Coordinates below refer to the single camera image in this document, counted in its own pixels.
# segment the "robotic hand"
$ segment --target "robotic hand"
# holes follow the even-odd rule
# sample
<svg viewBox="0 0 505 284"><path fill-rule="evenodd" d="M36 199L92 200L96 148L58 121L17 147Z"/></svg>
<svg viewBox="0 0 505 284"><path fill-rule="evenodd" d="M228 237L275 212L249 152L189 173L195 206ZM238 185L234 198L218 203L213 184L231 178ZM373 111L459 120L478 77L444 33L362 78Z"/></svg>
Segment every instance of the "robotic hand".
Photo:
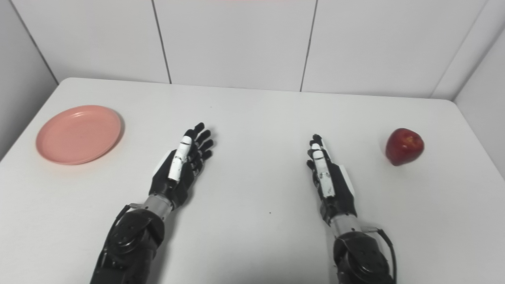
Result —
<svg viewBox="0 0 505 284"><path fill-rule="evenodd" d="M116 217L98 257L91 284L144 284L156 249L163 242L163 221L187 199L187 191L212 156L214 142L203 123L184 134L154 173L144 204L130 204Z"/></svg>
<svg viewBox="0 0 505 284"><path fill-rule="evenodd" d="M321 198L321 216L335 235L333 259L340 284L396 283L396 259L391 240L383 230L361 227L354 207L354 189L343 166L332 163L323 140L314 134L308 151L307 165L312 170L314 185ZM393 260L393 277L389 265L368 232L384 238Z"/></svg>

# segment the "black cable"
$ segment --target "black cable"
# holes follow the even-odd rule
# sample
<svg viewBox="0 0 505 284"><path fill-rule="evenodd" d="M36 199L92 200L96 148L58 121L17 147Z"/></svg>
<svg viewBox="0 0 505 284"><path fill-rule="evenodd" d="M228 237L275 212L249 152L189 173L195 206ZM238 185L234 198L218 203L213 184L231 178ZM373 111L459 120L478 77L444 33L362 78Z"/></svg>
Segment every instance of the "black cable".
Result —
<svg viewBox="0 0 505 284"><path fill-rule="evenodd" d="M378 229L377 233L384 239L391 251L391 260L393 261L393 284L396 284L396 255L394 253L393 242L389 239L383 229Z"/></svg>

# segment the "wall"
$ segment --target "wall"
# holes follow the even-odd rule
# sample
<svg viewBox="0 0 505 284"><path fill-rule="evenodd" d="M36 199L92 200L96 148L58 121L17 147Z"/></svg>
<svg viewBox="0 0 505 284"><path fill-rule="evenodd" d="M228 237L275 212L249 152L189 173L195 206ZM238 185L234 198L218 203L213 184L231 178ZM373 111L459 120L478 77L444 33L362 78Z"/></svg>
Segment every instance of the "wall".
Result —
<svg viewBox="0 0 505 284"><path fill-rule="evenodd" d="M67 77L453 99L505 0L13 0Z"/></svg>
<svg viewBox="0 0 505 284"><path fill-rule="evenodd" d="M0 0L0 159L56 88L8 0Z"/></svg>
<svg viewBox="0 0 505 284"><path fill-rule="evenodd" d="M456 104L505 177L505 32L456 97Z"/></svg>

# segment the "red apple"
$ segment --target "red apple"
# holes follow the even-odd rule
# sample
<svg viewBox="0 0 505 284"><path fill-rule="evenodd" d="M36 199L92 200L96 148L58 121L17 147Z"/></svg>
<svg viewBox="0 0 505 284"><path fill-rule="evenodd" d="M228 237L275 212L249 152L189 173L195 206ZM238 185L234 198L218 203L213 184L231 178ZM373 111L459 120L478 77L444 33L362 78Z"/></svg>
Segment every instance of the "red apple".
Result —
<svg viewBox="0 0 505 284"><path fill-rule="evenodd" d="M387 141L386 157L391 164L399 166L417 159L423 150L424 142L419 134L410 129L398 128Z"/></svg>

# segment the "white table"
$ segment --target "white table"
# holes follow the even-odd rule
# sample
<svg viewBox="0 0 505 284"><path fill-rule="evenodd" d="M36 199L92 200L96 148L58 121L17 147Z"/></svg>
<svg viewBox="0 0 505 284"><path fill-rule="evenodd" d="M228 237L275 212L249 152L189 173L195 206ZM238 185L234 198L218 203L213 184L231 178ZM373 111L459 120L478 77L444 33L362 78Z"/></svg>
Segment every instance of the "white table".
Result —
<svg viewBox="0 0 505 284"><path fill-rule="evenodd" d="M39 156L44 123L87 104L121 114L119 144L79 166ZM159 159L200 121L214 156L166 222L150 283L336 283L305 165L313 133L346 166L360 219L393 240L399 284L503 283L505 182L449 101L76 78L0 163L0 281L89 283L117 213L145 200ZM383 149L398 127L426 150L394 167Z"/></svg>

